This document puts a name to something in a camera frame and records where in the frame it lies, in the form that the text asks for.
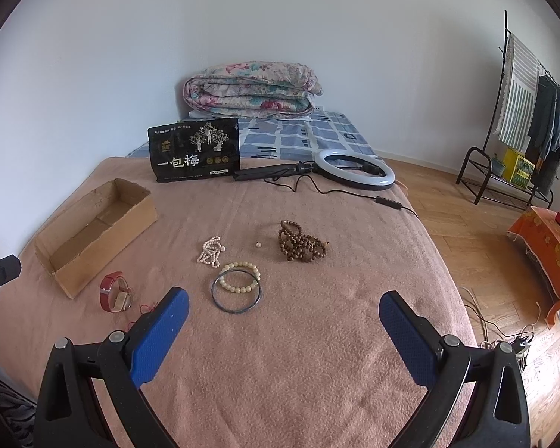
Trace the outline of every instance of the black package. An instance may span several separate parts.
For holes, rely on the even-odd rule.
[[[240,170],[237,118],[182,121],[147,130],[158,182],[232,175]]]

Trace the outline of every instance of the folded quilt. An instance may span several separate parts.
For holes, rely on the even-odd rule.
[[[322,92],[306,65],[251,61],[208,67],[185,83],[183,97],[213,116],[296,119],[314,111]]]

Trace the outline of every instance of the metal bolt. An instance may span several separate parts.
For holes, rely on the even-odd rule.
[[[68,343],[69,343],[69,340],[62,337],[62,338],[56,340],[56,342],[54,343],[54,346],[57,349],[63,349],[68,345]]]
[[[444,343],[449,347],[458,347],[460,345],[460,340],[456,335],[444,335]]]
[[[512,345],[507,342],[500,342],[500,350],[502,352],[506,352],[507,354],[511,354],[514,351],[512,349]]]
[[[115,330],[109,335],[108,338],[112,343],[122,342],[125,338],[125,333],[121,330]]]

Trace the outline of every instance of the black metal rack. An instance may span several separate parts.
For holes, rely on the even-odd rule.
[[[497,110],[498,110],[498,103],[500,101],[500,94],[502,93],[502,82],[504,80],[504,67],[505,67],[505,64],[506,64],[506,48],[507,48],[507,45],[508,45],[508,35],[510,33],[511,33],[510,30],[508,30],[508,13],[507,13],[506,10],[504,10],[504,49],[500,49],[502,51],[502,72],[500,73],[500,85],[498,86],[498,95],[496,97],[496,104],[494,105],[494,112],[491,115],[490,128],[487,131],[487,135],[485,135],[485,142],[483,143],[483,147],[478,148],[476,146],[472,146],[467,151],[467,154],[464,157],[463,165],[460,168],[460,173],[458,174],[458,177],[456,178],[456,183],[459,184],[459,183],[462,182],[462,184],[470,190],[470,192],[475,196],[475,201],[473,203],[476,204],[476,205],[483,198],[483,199],[491,200],[492,202],[497,202],[497,203],[501,203],[503,205],[507,205],[507,206],[514,207],[514,208],[517,208],[517,209],[520,209],[520,210],[524,210],[532,204],[533,199],[538,199],[538,200],[542,200],[542,201],[546,202],[548,204],[548,209],[549,209],[552,206],[552,203],[554,202],[554,193],[551,190],[550,190],[550,197],[546,197],[543,193],[541,193],[540,191],[537,190],[537,187],[535,185],[529,185],[528,187],[523,189],[522,187],[519,187],[515,184],[512,184],[512,183],[504,180],[502,177],[499,177],[498,175],[495,175],[491,170],[491,157],[485,152],[485,148],[487,147],[487,143],[490,140],[491,130],[494,127],[494,120],[496,119],[496,113],[497,113]],[[552,74],[550,74],[550,72],[544,67],[544,65],[541,62],[539,62],[539,65],[542,67],[545,74],[547,74],[554,82],[556,82],[556,80],[552,77]],[[487,165],[483,165],[479,162],[476,162],[475,160],[470,159],[470,156],[473,152],[477,152],[480,155],[484,156],[485,159],[487,159]],[[476,183],[474,181],[470,181],[467,178],[463,178],[463,174],[464,174],[468,164],[473,165],[477,170],[479,170],[479,172],[481,172],[483,174],[483,176],[485,178],[484,178],[482,183]],[[524,194],[528,195],[529,198],[526,201],[524,201],[518,195],[512,195],[510,193],[503,192],[502,190],[488,187],[488,183],[491,179],[496,180],[499,183],[503,183],[503,184],[515,189],[517,192],[524,193]],[[478,187],[478,190],[475,191],[471,187]],[[511,203],[511,202],[502,202],[501,200],[498,200],[497,198],[484,196],[484,193],[485,193],[486,190],[489,190],[491,192],[498,193],[500,195],[507,196],[509,198],[515,199],[519,202],[519,205],[517,205],[515,203]]]

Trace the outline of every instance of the white wall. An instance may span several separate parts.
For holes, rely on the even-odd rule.
[[[0,257],[211,64],[308,64],[375,149],[457,169],[491,117],[504,9],[560,82],[543,0],[24,0],[0,31]]]

